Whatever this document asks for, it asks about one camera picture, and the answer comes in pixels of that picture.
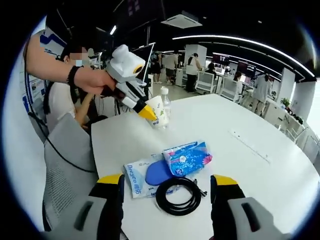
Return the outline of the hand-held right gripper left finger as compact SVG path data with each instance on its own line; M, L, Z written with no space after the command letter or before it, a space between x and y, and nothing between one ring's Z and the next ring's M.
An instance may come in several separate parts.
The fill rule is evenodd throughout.
M124 216L125 176L100 178L88 196L78 198L53 229L55 240L119 240Z

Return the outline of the person's left hand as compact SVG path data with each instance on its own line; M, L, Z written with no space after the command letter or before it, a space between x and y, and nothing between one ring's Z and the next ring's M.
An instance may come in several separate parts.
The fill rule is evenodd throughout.
M116 87L116 81L104 70L80 67L74 76L74 84L87 93L122 100L125 94Z

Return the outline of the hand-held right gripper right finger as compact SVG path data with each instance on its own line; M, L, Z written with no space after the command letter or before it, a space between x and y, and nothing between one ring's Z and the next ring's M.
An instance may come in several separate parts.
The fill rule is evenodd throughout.
M210 177L211 220L214 240L286 240L273 215L255 198L246 197L227 176Z

